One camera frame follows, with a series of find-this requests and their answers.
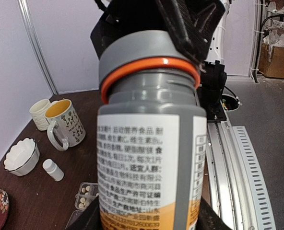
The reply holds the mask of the grey capped orange label bottle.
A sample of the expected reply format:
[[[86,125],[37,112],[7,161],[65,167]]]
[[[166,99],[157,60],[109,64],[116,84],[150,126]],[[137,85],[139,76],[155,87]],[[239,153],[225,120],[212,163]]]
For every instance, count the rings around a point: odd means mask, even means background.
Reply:
[[[105,230],[194,230],[207,118],[197,68],[166,31],[129,34],[102,54],[97,116],[99,206]]]

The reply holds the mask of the small white pill bottle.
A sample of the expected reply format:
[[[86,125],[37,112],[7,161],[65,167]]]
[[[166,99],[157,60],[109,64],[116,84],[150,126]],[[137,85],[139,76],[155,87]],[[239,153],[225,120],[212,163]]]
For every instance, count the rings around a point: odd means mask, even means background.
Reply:
[[[42,164],[43,169],[54,179],[54,181],[59,182],[64,177],[64,172],[59,168],[59,166],[52,160],[46,159]]]

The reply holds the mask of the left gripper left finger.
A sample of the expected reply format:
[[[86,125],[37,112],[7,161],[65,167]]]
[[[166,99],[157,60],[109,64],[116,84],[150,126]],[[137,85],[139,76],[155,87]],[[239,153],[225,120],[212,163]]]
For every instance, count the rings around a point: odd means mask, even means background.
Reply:
[[[99,199],[95,198],[66,230],[101,230]]]

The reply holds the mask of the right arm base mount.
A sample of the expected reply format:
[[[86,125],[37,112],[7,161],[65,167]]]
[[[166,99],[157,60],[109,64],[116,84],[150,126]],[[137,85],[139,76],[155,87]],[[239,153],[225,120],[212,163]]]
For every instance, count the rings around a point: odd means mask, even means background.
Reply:
[[[207,123],[220,123],[227,121],[226,112],[238,109],[242,103],[239,98],[229,94],[223,94],[219,103],[209,104],[205,107],[207,113]]]

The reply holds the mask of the clear plastic pill organizer box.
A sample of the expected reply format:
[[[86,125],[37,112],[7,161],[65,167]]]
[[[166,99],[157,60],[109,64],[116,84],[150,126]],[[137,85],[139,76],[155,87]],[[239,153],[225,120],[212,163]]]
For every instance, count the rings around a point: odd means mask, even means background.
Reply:
[[[77,220],[96,196],[98,196],[98,183],[82,182],[80,184],[78,193],[75,196],[74,206],[76,210],[72,212],[66,228]]]

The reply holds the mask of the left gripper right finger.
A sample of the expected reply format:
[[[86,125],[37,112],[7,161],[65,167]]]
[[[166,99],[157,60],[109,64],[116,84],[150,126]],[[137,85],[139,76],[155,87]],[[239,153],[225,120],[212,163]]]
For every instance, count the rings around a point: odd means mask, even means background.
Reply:
[[[196,230],[231,230],[202,197]]]

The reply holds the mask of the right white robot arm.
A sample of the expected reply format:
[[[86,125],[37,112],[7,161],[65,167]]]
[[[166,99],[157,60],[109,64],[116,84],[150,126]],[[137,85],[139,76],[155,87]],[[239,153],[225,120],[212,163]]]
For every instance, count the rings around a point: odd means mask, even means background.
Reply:
[[[198,96],[210,123],[226,120],[222,94],[227,74],[223,58],[229,0],[96,1],[103,12],[91,32],[98,57],[116,40],[140,31],[166,31],[176,50],[199,65]]]

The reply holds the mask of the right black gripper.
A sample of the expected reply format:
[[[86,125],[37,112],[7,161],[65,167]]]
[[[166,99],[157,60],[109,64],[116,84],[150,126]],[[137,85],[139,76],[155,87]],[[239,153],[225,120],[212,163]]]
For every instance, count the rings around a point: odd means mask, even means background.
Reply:
[[[212,36],[225,13],[219,0],[112,0],[103,11],[90,38],[96,54],[117,39],[145,31],[167,31],[177,51],[194,63],[206,60]]]

